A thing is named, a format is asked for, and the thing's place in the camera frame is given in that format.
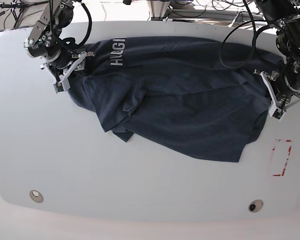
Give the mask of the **left-side robot arm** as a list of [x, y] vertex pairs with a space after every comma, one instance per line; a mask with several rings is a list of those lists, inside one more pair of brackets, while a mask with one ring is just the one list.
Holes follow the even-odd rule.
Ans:
[[269, 115], [281, 120], [288, 108], [300, 102], [300, 0], [257, 0], [255, 4], [267, 22], [262, 30], [277, 29], [275, 44], [286, 57], [271, 74], [255, 72], [272, 100]]

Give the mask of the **right-side robot arm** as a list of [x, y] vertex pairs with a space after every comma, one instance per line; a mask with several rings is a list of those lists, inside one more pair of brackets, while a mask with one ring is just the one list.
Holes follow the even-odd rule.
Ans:
[[93, 51], [87, 51], [84, 44], [92, 31], [92, 16], [87, 6], [81, 1], [88, 18], [87, 32], [80, 43], [73, 37], [60, 38], [63, 28], [67, 27], [74, 16], [74, 0], [50, 0], [40, 19], [33, 26], [30, 35], [24, 41], [24, 48], [31, 58], [41, 58], [40, 66], [53, 79], [56, 93], [70, 89], [69, 77], [75, 71], [85, 68], [85, 59], [94, 57]]

